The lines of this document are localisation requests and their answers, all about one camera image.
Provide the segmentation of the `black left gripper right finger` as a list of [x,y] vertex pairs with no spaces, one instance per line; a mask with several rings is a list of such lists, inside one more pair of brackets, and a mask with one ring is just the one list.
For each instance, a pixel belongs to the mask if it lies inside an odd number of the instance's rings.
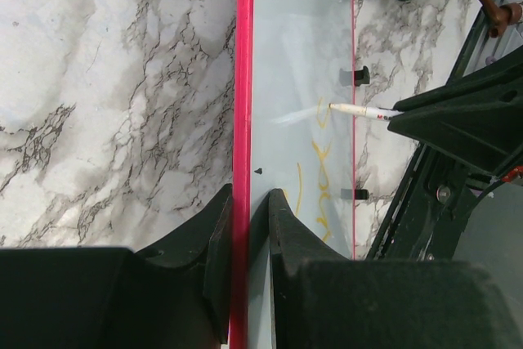
[[516,348],[490,276],[464,262],[352,261],[267,200],[278,348]]

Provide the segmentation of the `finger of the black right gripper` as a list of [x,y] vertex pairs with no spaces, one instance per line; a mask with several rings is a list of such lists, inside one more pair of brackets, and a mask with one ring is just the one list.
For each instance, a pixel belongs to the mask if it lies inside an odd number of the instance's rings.
[[518,111],[403,114],[390,121],[388,130],[496,177],[522,165],[522,113]]
[[401,112],[415,110],[425,105],[431,105],[440,101],[478,92],[487,87],[510,83],[522,76],[522,52],[523,48],[518,47],[493,64],[479,69],[461,79],[398,101],[395,103],[393,109]]

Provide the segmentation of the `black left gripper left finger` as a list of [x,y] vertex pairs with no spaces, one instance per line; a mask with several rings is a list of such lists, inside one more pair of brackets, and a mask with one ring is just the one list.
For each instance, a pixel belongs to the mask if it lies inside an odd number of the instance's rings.
[[229,333],[232,187],[140,251],[1,251],[4,348],[218,348]]

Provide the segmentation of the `white marker pen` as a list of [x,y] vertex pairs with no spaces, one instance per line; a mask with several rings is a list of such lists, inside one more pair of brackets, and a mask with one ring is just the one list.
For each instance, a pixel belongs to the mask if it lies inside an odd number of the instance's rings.
[[390,121],[402,114],[402,112],[396,110],[342,103],[331,103],[329,108],[352,116],[380,121]]

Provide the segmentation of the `pink framed whiteboard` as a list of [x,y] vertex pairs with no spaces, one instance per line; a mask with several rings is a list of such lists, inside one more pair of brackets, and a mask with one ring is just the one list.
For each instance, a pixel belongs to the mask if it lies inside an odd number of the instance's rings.
[[254,213],[274,188],[355,254],[355,0],[237,0],[230,346],[272,348],[269,255]]

